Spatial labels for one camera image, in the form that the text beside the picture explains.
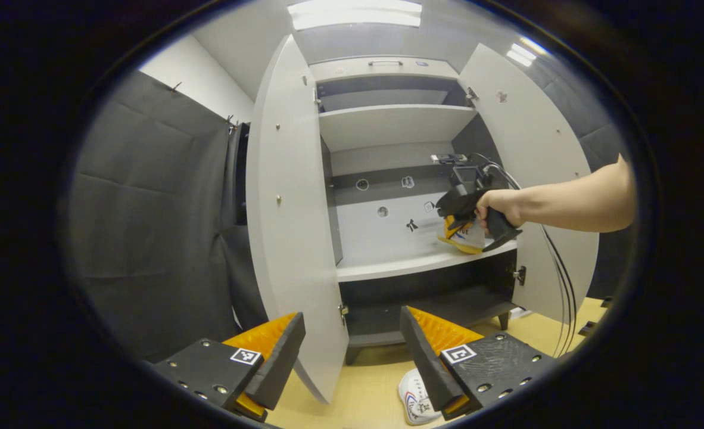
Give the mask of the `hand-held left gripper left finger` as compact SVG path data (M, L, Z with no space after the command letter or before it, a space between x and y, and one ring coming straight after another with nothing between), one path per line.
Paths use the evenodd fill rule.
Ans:
M303 313L293 312L227 340L194 340L153 368L203 401L265 422L281 399L305 336Z

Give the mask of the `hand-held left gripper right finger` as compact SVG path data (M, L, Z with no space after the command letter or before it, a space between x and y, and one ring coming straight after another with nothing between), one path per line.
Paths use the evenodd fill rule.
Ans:
M483 336L409 305L399 329L434 409L449 421L519 396L558 361L502 331Z

